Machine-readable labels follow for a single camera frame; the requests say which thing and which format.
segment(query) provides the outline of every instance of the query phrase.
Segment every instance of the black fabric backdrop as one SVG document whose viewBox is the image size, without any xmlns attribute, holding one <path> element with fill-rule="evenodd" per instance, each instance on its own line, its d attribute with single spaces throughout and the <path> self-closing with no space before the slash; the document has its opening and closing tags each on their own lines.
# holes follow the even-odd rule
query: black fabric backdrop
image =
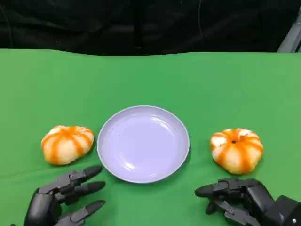
<svg viewBox="0 0 301 226">
<path fill-rule="evenodd" d="M 123 56 L 274 52 L 301 0 L 1 0 L 0 5 L 5 13 L 0 10 L 0 48 Z"/>
</svg>

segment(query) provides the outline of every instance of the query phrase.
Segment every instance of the green tablecloth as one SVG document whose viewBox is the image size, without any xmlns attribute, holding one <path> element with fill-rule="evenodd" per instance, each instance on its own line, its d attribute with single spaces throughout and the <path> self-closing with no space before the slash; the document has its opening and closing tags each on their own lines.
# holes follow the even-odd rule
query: green tablecloth
<svg viewBox="0 0 301 226">
<path fill-rule="evenodd" d="M 156 105 L 186 125 L 191 152 L 171 177 L 154 184 L 120 181 L 106 170 L 107 186 L 68 210 L 96 199 L 107 204 L 87 220 L 96 226 L 227 225 L 207 216 L 194 189 L 230 175 L 214 164 L 209 138 L 226 128 L 261 137 L 263 160 L 248 177 L 277 198 L 301 201 L 301 55 L 191 53 L 102 57 L 48 50 L 0 51 L 1 225 L 22 225 L 35 188 L 72 169 L 99 164 L 96 148 L 75 164 L 44 161 L 40 141 L 56 125 L 89 127 L 95 136 L 115 112 Z"/>
</svg>

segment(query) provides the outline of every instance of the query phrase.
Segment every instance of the plate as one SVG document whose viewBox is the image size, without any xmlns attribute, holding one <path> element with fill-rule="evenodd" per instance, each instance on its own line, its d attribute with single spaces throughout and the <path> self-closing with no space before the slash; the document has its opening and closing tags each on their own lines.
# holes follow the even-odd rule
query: plate
<svg viewBox="0 0 301 226">
<path fill-rule="evenodd" d="M 179 169 L 189 152 L 184 124 L 154 106 L 126 108 L 104 124 L 97 140 L 103 166 L 133 183 L 162 180 Z"/>
</svg>

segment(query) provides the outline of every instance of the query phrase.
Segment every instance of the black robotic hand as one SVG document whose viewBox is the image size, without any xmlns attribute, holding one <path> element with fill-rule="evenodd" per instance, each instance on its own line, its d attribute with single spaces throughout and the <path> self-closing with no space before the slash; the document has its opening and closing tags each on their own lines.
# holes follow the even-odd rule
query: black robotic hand
<svg viewBox="0 0 301 226">
<path fill-rule="evenodd" d="M 241 226 L 301 226 L 301 203 L 286 196 L 276 201 L 258 180 L 220 179 L 195 190 L 209 199 L 207 214 L 221 210 L 229 223 Z"/>
<path fill-rule="evenodd" d="M 88 204 L 82 209 L 62 215 L 61 204 L 73 204 L 81 196 L 99 191 L 104 181 L 83 184 L 102 171 L 101 166 L 92 166 L 83 171 L 72 171 L 56 178 L 54 182 L 36 189 L 30 202 L 24 226 L 81 226 L 85 219 L 99 210 L 104 200 Z"/>
</svg>

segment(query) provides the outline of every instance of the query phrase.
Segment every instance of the orange striped bun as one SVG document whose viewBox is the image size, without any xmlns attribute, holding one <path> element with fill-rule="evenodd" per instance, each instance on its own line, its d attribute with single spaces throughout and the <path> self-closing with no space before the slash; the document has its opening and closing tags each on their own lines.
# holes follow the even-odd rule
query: orange striped bun
<svg viewBox="0 0 301 226">
<path fill-rule="evenodd" d="M 93 140 L 93 132 L 86 127 L 53 127 L 42 139 L 45 160 L 54 165 L 69 164 L 85 155 Z"/>
<path fill-rule="evenodd" d="M 247 129 L 226 129 L 210 140 L 212 157 L 229 173 L 252 172 L 263 155 L 257 134 Z"/>
</svg>

